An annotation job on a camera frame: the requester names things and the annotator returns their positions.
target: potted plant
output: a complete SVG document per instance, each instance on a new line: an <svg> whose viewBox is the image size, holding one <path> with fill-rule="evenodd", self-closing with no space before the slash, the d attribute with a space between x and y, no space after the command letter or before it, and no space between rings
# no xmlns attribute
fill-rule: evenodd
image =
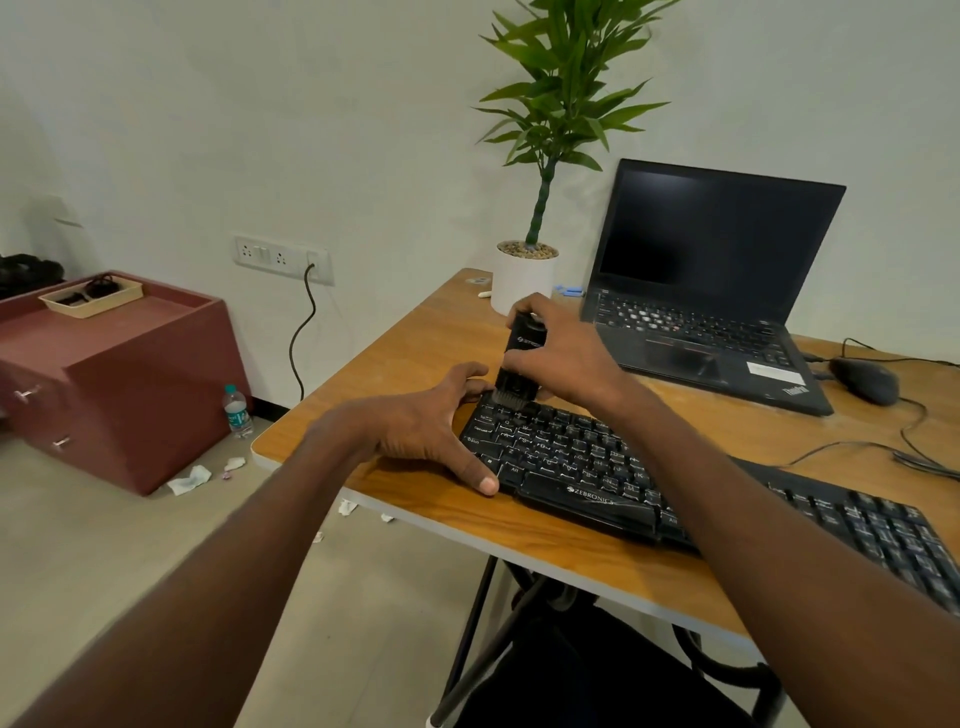
<svg viewBox="0 0 960 728"><path fill-rule="evenodd" d="M540 225L557 165L580 164L601 171L597 160L581 147L599 141L609 151L607 132L642 132L629 122L664 106L622 107L647 82L601 95L605 84L598 77L611 60L646 45L649 33L640 32L679 0L517 2L532 17L517 24L495 12L499 23L493 25L495 37L484 40L518 61L531 80L504 86L480 99L482 104L513 102L511 106L477 108L504 117L480 140L510 142L505 166L536 164L540 170L540 195L526 238L497 246L491 304L503 314L524 296L537 291L549 296L553 289L559 253L540 242Z"/></svg>

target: plastic bottle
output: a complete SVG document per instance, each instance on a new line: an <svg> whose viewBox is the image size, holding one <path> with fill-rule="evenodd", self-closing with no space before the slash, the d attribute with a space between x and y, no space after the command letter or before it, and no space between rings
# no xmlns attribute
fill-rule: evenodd
<svg viewBox="0 0 960 728"><path fill-rule="evenodd" d="M247 412L247 398L243 392L237 392L233 384L224 387L224 409L227 411L227 422L230 431L236 437L247 437L253 433L253 420Z"/></svg>

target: wooden tray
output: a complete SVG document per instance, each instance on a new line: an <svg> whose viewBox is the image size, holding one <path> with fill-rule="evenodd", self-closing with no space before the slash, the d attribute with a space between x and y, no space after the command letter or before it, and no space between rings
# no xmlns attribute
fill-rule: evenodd
<svg viewBox="0 0 960 728"><path fill-rule="evenodd" d="M85 280L82 283L71 285L67 288L60 288L53 293L47 293L37 296L51 311L57 311L75 319L88 319L90 316L96 316L98 313L109 311L118 305L129 303L143 298L143 283L137 280L128 280L119 276L111 276L120 285L120 290L104 296L102 299L90 299L86 303L77 303L75 305L65 305L58 303L70 296L72 293L83 293L84 288L90 282Z"/></svg>

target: person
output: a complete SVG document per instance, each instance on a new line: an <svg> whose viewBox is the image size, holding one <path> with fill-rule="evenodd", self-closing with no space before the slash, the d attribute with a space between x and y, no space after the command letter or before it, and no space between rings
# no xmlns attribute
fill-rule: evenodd
<svg viewBox="0 0 960 728"><path fill-rule="evenodd" d="M583 406L640 453L811 725L956 724L960 621L737 468L623 373L592 326L540 295L517 310L540 316L546 345L507 352L503 365ZM481 494L496 492L496 475L451 431L461 402L491 388L477 378L486 373L461 364L428 391L326 412L14 725L232 725L313 537L359 463L434 460Z"/></svg>

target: keyboard cleaning brush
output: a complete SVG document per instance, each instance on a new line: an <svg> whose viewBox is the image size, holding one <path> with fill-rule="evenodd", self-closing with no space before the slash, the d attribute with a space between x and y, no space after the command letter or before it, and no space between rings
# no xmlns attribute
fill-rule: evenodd
<svg viewBox="0 0 960 728"><path fill-rule="evenodd" d="M546 327L533 314L517 313L505 351L539 349L545 343ZM496 375L496 389L493 390L491 399L502 407L519 411L523 409L524 404L536 398L539 389L540 385L533 379L501 367Z"/></svg>

